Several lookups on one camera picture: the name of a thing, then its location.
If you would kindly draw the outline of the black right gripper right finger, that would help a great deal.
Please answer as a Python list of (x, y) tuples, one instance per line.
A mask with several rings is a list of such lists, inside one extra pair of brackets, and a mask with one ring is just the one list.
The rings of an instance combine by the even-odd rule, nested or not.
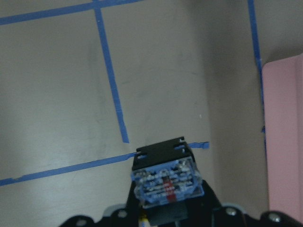
[(235, 205), (222, 205), (203, 181), (204, 196), (187, 202), (188, 227), (301, 227), (303, 224), (280, 211), (266, 211), (255, 219)]

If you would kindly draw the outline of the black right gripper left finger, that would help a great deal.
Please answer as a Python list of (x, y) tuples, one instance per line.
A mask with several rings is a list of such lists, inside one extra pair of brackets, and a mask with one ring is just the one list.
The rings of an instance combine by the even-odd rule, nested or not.
[(134, 182), (132, 182), (126, 204), (115, 209), (109, 216), (103, 216), (95, 222), (91, 217), (84, 215), (73, 216), (60, 227), (138, 227), (139, 226), (139, 200), (134, 195)]

